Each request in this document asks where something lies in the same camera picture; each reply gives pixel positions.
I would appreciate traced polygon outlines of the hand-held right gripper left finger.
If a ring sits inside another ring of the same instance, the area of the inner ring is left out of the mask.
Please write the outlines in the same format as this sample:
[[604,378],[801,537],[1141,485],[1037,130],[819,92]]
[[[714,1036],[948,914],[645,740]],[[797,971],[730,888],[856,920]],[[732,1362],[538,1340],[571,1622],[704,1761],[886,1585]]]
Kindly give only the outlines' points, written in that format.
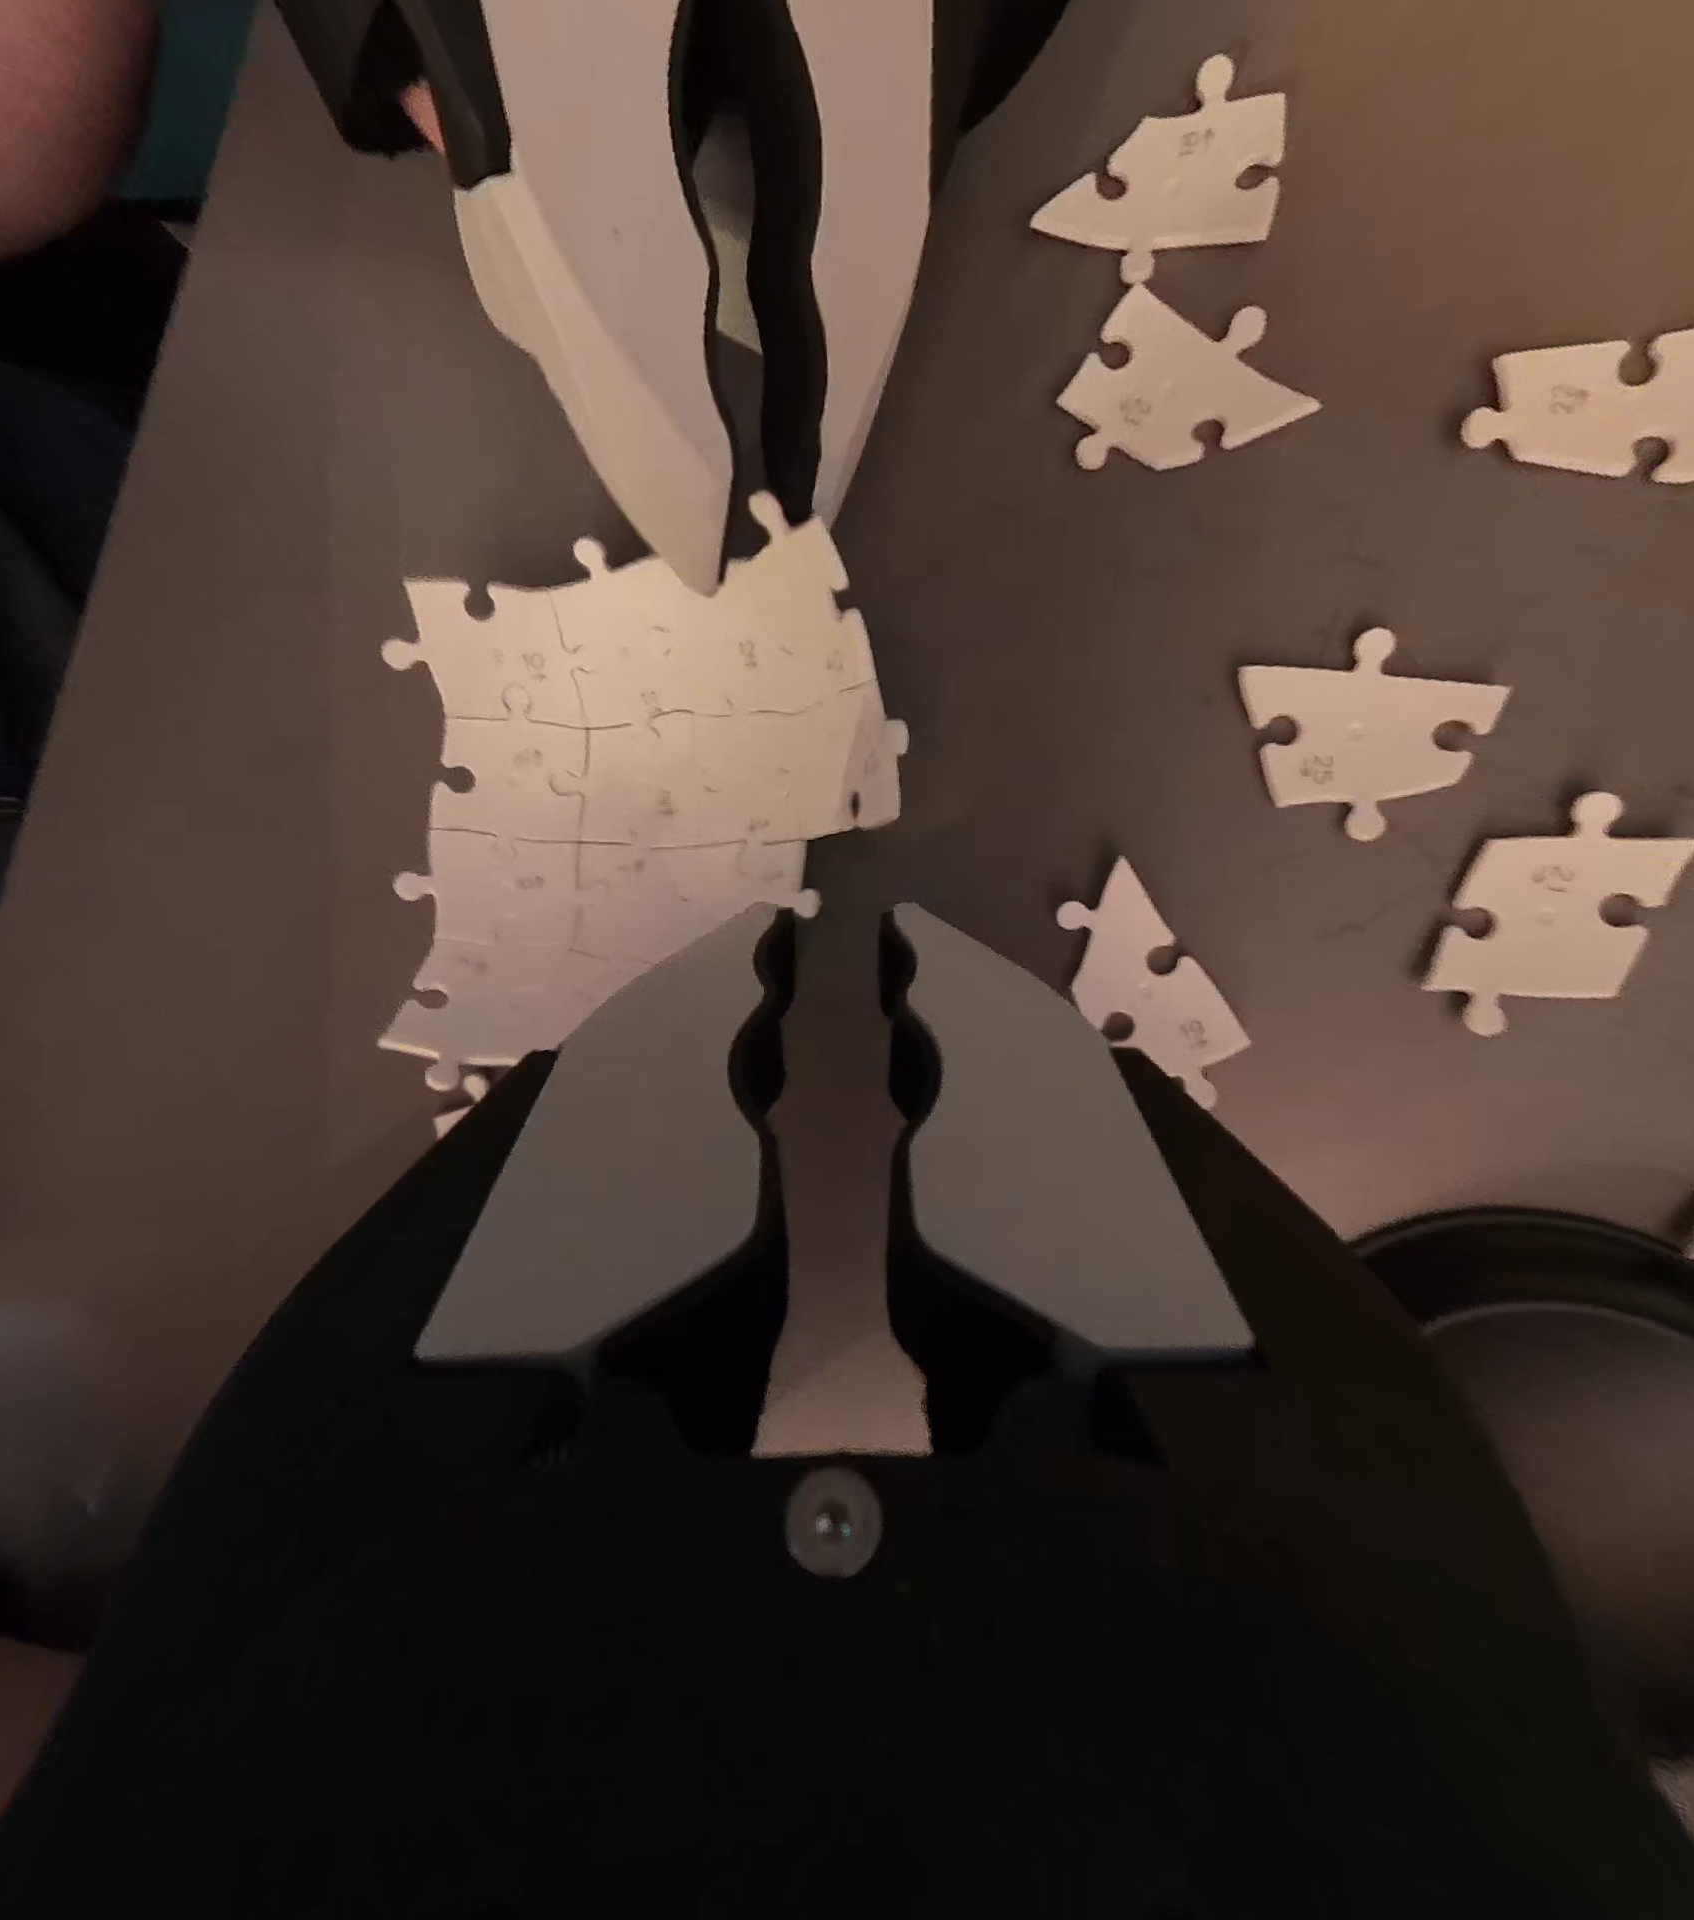
[[773,1185],[793,924],[740,912],[578,1023],[418,1362],[584,1355],[743,1248]]

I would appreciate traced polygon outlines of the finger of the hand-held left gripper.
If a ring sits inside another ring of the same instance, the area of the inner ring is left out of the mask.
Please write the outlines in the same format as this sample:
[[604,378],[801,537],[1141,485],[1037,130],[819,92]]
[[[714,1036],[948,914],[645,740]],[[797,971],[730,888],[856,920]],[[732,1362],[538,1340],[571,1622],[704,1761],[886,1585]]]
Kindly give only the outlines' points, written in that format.
[[681,578],[727,567],[740,443],[719,319],[762,352],[759,471],[790,491],[786,4],[482,4],[499,168],[456,215],[493,327]]
[[914,304],[933,210],[933,4],[790,4],[801,59],[793,499],[833,524]]

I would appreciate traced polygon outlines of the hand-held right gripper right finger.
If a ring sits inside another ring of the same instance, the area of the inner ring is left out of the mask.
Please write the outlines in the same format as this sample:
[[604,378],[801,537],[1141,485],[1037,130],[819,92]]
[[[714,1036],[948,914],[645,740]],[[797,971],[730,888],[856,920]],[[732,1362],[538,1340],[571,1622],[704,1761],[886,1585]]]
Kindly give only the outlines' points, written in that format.
[[888,1100],[925,1253],[1113,1362],[1254,1331],[1108,1043],[1047,983],[906,902],[882,924]]

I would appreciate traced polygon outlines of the assembled white puzzle section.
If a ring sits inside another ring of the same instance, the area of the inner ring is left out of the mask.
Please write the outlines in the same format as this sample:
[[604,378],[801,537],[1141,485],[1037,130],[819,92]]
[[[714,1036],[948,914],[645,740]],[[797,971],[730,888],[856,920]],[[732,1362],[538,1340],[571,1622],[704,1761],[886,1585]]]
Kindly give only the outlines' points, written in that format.
[[812,842],[903,814],[886,706],[833,532],[748,498],[762,543],[701,596],[660,559],[485,591],[404,583],[442,710],[426,861],[392,882],[430,939],[378,1047],[460,1112],[614,993],[738,914],[812,920]]

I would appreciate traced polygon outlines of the scattered loose puzzle pieces group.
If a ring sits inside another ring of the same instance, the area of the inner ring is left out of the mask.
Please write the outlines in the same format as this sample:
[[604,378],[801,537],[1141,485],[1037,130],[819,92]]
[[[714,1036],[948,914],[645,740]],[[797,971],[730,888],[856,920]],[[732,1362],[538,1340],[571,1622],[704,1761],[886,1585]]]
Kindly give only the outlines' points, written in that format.
[[[1348,1228],[1694,1218],[1694,4],[1187,4],[1032,190],[1117,1035]],[[1137,802],[1113,802],[1113,775]]]

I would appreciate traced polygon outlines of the black round ball stand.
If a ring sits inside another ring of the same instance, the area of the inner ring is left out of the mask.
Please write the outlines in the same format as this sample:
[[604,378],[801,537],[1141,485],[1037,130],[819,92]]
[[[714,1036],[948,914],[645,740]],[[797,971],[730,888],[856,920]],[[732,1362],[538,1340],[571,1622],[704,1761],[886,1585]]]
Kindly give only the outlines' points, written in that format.
[[1537,1208],[1403,1218],[1354,1253],[1483,1425],[1632,1735],[1694,1767],[1694,1260]]

